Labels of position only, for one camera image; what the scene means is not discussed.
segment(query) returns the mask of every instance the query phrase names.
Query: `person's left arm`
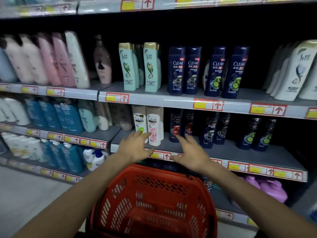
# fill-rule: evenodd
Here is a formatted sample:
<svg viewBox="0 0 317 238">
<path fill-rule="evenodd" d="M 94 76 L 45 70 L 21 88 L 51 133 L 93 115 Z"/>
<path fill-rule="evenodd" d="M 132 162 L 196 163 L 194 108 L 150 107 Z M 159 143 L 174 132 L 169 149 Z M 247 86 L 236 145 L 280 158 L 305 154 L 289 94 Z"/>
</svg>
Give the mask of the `person's left arm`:
<svg viewBox="0 0 317 238">
<path fill-rule="evenodd" d="M 132 132 L 123 138 L 115 154 L 42 210 L 13 238 L 74 237 L 111 180 L 130 164 L 153 154 L 154 149 L 144 149 L 145 139 L 151 133 L 141 133 Z"/>
</svg>

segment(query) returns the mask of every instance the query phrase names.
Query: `forearm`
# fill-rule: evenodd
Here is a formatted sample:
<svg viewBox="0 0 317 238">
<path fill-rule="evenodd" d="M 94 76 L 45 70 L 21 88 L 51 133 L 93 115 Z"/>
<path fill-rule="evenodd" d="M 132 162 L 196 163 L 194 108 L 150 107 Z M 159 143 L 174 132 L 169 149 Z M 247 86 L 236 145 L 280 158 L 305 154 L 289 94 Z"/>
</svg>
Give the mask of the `forearm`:
<svg viewBox="0 0 317 238">
<path fill-rule="evenodd" d="M 222 188 L 269 237 L 315 237 L 317 228 L 222 165 L 208 163 L 203 175 Z"/>
<path fill-rule="evenodd" d="M 120 154 L 110 155 L 100 167 L 30 220 L 13 238 L 74 237 L 111 180 L 128 165 Z"/>
</svg>

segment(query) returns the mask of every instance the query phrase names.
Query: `purple bottle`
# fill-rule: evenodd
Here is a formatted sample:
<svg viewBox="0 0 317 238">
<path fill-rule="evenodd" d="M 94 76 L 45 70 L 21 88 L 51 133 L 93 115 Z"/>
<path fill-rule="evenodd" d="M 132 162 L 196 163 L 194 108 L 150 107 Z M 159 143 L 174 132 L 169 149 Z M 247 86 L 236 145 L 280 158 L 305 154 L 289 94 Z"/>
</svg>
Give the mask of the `purple bottle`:
<svg viewBox="0 0 317 238">
<path fill-rule="evenodd" d="M 244 177 L 239 177 L 239 178 L 244 179 L 245 181 L 247 181 L 248 183 L 252 184 L 252 185 L 255 186 L 256 188 L 260 189 L 260 185 L 259 185 L 259 183 L 256 181 L 256 178 L 255 178 L 254 176 L 245 176 L 245 178 L 244 178 Z M 240 208 L 240 206 L 239 206 L 234 200 L 231 200 L 231 203 L 232 203 L 234 206 Z"/>
<path fill-rule="evenodd" d="M 287 194 L 282 188 L 282 184 L 277 180 L 268 180 L 265 183 L 261 183 L 260 189 L 281 203 L 287 200 Z"/>
</svg>

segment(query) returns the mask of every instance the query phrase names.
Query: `hand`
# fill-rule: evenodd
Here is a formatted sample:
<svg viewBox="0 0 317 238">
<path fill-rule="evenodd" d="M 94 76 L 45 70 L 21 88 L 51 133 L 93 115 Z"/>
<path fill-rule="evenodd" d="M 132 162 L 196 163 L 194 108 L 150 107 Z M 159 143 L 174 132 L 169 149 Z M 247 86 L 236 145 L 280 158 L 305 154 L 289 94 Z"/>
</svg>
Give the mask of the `hand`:
<svg viewBox="0 0 317 238">
<path fill-rule="evenodd" d="M 193 136 L 185 134 L 186 139 L 179 135 L 175 136 L 182 145 L 184 154 L 183 156 L 172 156 L 171 159 L 194 172 L 204 173 L 206 166 L 211 161 L 208 154 L 194 140 Z"/>
<path fill-rule="evenodd" d="M 154 148 L 144 149 L 145 140 L 151 133 L 141 134 L 142 131 L 132 132 L 127 138 L 124 137 L 119 144 L 117 153 L 128 159 L 130 164 L 144 160 L 154 152 Z"/>
</svg>

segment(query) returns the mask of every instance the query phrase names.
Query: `person's right arm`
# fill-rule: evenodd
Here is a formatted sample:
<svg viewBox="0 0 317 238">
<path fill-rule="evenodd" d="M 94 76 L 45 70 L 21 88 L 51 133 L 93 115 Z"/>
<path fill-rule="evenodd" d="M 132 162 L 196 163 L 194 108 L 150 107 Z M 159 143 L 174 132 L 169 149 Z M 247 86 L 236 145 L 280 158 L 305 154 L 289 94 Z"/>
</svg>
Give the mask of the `person's right arm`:
<svg viewBox="0 0 317 238">
<path fill-rule="evenodd" d="M 286 205 L 239 179 L 218 162 L 212 161 L 192 136 L 176 136 L 184 155 L 172 160 L 202 174 L 223 189 L 268 237 L 317 237 L 317 227 L 292 212 Z"/>
</svg>

